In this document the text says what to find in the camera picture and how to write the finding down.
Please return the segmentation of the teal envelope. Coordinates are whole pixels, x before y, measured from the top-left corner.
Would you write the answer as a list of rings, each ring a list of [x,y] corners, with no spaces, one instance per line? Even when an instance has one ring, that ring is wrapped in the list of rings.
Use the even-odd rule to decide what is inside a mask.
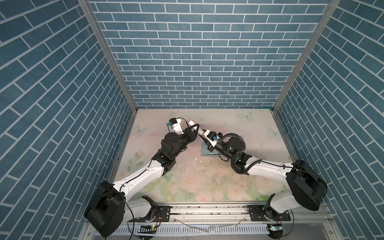
[[[210,151],[210,143],[205,143],[204,141],[201,144],[201,156],[202,157],[218,157],[219,152],[215,149]]]

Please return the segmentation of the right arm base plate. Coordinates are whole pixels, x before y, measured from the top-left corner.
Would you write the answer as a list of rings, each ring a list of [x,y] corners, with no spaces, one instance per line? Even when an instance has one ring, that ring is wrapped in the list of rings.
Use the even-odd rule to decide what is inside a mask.
[[[270,221],[270,222],[279,222],[279,221],[291,221],[291,216],[288,211],[279,214],[274,211],[272,208],[267,208],[265,210],[262,205],[248,205],[246,207],[247,212],[250,215],[252,222],[262,222],[262,221]]]

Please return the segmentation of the white glue stick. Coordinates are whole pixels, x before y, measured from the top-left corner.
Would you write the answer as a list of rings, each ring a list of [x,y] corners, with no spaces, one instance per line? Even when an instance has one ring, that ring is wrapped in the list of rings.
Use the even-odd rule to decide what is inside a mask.
[[[188,124],[189,127],[192,128],[199,135],[203,135],[205,133],[205,130],[203,130],[200,125],[196,124],[194,121],[189,121]]]

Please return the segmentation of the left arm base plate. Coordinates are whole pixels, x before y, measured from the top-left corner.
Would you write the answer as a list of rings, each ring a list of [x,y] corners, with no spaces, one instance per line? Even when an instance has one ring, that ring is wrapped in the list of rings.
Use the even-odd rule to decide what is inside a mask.
[[[142,218],[135,218],[130,220],[130,223],[138,222],[169,222],[171,215],[171,206],[157,206],[156,209],[152,207],[149,213]]]

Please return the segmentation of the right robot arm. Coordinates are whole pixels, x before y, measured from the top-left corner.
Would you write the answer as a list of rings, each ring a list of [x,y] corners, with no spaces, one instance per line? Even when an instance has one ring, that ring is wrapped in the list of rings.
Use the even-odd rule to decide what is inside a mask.
[[[286,211],[298,207],[310,211],[319,210],[328,186],[305,161],[274,163],[253,157],[245,153],[245,141],[234,133],[223,135],[199,130],[199,135],[210,152],[217,151],[227,158],[235,173],[266,177],[288,186],[288,190],[283,192],[272,192],[263,206],[264,216],[268,220],[276,221]]]

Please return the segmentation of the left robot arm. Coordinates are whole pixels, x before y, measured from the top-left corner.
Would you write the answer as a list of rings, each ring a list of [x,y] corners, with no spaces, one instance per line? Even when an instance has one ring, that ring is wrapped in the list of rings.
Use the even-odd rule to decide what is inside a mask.
[[[110,236],[122,222],[134,219],[152,220],[157,203],[148,196],[133,201],[131,198],[152,181],[161,178],[176,164],[177,156],[187,149],[199,135],[199,124],[191,125],[180,133],[167,133],[161,148],[144,165],[130,176],[98,185],[85,209],[84,217],[104,238]]]

